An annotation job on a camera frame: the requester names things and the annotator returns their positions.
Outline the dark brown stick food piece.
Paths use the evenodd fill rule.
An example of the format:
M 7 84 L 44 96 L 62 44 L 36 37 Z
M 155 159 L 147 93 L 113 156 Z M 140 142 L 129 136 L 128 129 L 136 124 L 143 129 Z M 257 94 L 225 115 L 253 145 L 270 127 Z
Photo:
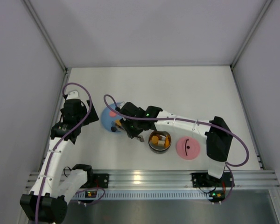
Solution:
M 115 133 L 115 132 L 117 132 L 117 128 L 115 126 L 112 126 L 111 131 Z

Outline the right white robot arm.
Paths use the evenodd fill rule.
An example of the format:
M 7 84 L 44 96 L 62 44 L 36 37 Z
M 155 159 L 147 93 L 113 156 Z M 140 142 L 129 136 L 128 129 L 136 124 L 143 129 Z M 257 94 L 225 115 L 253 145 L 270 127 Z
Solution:
M 208 175 L 222 178 L 233 137 L 221 117 L 215 116 L 203 124 L 156 106 L 142 109 L 131 102 L 121 103 L 115 110 L 122 114 L 120 122 L 129 138 L 148 130 L 166 132 L 170 134 L 176 152 L 185 160 L 198 159 L 205 150 L 203 160 L 206 161 Z

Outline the orange round food piece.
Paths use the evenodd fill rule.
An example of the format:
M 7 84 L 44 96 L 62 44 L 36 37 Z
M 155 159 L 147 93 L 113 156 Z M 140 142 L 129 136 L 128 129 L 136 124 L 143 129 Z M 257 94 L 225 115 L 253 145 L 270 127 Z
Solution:
M 158 138 L 157 136 L 153 136 L 153 137 L 151 138 L 151 142 L 152 142 L 152 144 L 157 145 L 158 142 L 159 142 L 159 138 Z

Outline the blue plastic plate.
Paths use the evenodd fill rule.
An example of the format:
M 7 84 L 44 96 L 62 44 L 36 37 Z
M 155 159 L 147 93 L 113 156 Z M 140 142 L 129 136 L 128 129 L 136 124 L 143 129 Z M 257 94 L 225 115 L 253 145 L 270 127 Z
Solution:
M 108 107 L 105 107 L 105 109 L 101 113 L 100 121 L 105 130 L 113 133 L 111 131 L 112 122 L 115 122 L 116 120 L 120 120 L 120 119 L 122 119 L 122 117 L 119 115 L 116 115 L 115 117 L 111 117 L 109 115 L 110 111 L 111 110 Z

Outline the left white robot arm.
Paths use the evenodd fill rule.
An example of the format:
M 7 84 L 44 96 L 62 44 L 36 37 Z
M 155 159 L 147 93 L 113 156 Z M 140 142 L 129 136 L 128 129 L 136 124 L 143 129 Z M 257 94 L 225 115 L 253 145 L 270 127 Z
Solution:
M 48 153 L 37 180 L 30 192 L 20 199 L 20 205 L 30 221 L 62 223 L 76 192 L 80 188 L 94 186 L 90 165 L 75 165 L 63 182 L 61 176 L 81 128 L 96 121 L 97 113 L 89 102 L 84 104 L 79 98 L 65 100 L 61 121 L 51 129 Z

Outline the metal tongs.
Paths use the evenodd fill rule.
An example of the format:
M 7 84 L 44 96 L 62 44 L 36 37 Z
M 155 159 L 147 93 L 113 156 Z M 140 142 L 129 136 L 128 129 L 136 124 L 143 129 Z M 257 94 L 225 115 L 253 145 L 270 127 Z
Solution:
M 127 136 L 130 139 L 136 139 L 139 142 L 144 142 L 145 141 L 144 137 L 141 135 L 141 133 L 143 131 L 140 130 L 140 129 L 135 129 L 135 128 L 132 128 L 132 127 L 124 127 L 120 123 L 116 123 L 116 122 L 112 122 L 111 127 L 112 126 L 115 126 L 117 128 L 116 133 L 119 133 L 119 132 L 126 133 Z

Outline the beige cube food piece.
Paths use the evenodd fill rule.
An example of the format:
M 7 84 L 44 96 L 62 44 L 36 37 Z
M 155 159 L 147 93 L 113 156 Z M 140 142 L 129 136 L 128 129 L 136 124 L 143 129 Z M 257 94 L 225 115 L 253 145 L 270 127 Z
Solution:
M 158 141 L 158 146 L 160 146 L 160 147 L 165 147 L 165 144 L 166 144 L 165 141 L 162 141 L 162 140 Z

